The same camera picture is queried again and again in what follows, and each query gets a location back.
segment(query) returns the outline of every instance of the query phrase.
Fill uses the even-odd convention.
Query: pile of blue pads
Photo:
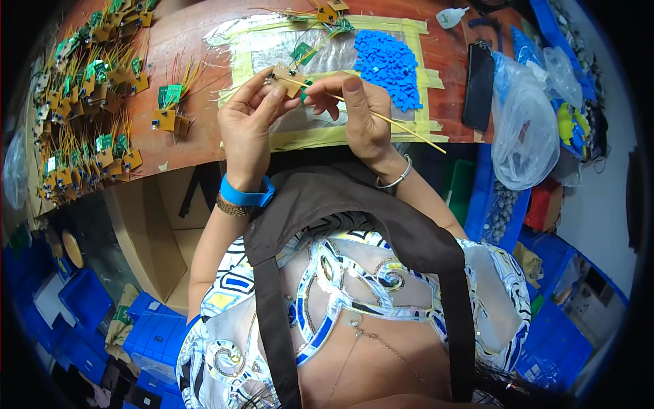
[[[422,108],[415,76],[418,62],[406,44],[381,31],[361,30],[354,47],[359,58],[354,69],[361,71],[361,78],[388,91],[402,112]]]

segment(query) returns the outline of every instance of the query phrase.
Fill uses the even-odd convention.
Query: black hair
[[[535,383],[522,379],[516,374],[493,368],[477,361],[472,378],[473,388],[481,394],[476,402],[502,405],[507,409],[548,408],[568,409],[574,403],[574,396],[544,389]],[[260,409],[259,400],[273,400],[271,391],[264,387],[259,389],[239,409]]]

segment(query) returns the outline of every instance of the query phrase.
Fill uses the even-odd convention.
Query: sequined blouse
[[[530,324],[522,270],[502,249],[469,240],[457,242],[466,254],[477,358],[499,369],[511,370]],[[358,257],[351,258],[353,252],[383,251],[390,256],[376,266],[362,267],[353,260]],[[370,230],[361,213],[340,213],[307,226],[284,246],[277,255],[277,264],[284,279],[298,366],[319,351],[343,308],[383,319],[430,323],[447,347],[438,277],[403,266],[381,235]],[[512,326],[506,338],[509,342],[502,349],[487,341],[493,329],[489,329],[492,322],[487,306],[475,295],[476,264],[498,274],[500,285],[515,308],[518,325]],[[186,328],[176,376],[187,408],[238,408],[263,386],[270,388],[272,396],[260,400],[258,407],[279,405],[258,343],[253,296],[252,267],[245,256],[243,238],[239,238],[222,259],[199,315]]]

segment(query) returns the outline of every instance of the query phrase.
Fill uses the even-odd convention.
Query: wooden table
[[[102,8],[103,0],[80,0],[68,13],[62,27],[77,27],[86,21],[84,15]],[[306,0],[267,0],[267,7],[290,7],[294,10],[311,10]],[[216,132],[216,99],[218,90],[231,85],[229,54],[225,50],[210,50],[202,38],[222,22],[243,16],[266,13],[250,9],[263,3],[254,0],[162,0],[154,12],[155,22],[149,29],[150,42],[147,65],[150,70],[150,88],[133,98],[127,98],[127,106],[133,113],[131,141],[139,148],[143,165],[135,170],[142,176],[165,170],[184,168],[216,160],[224,160],[220,150],[220,137]],[[468,21],[479,15],[470,9],[462,24],[444,30],[436,22],[436,14],[448,7],[466,7],[467,1],[444,0],[348,0],[351,14],[409,18],[426,21],[428,35],[421,35],[424,66],[437,69],[445,85],[444,90],[429,88],[430,119],[443,125],[440,134],[449,136],[450,142],[473,142],[473,132],[461,124],[468,44],[478,37],[490,40],[497,49],[496,34],[490,27],[470,29]],[[504,9],[490,15],[502,23],[504,52],[513,57],[510,24],[521,26],[521,16],[513,9]],[[202,77],[189,91],[192,95],[184,102],[184,112],[195,119],[187,137],[182,141],[164,131],[150,129],[152,110],[157,108],[156,95],[160,86],[166,85],[167,71],[172,68],[178,52],[184,50],[184,60],[192,56],[197,60],[209,53],[208,67]],[[492,141],[492,124],[481,141]]]

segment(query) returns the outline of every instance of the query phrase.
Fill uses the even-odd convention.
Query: smartphone
[[[463,125],[486,132],[491,117],[492,80],[495,61],[485,41],[468,46],[468,81],[463,100]]]

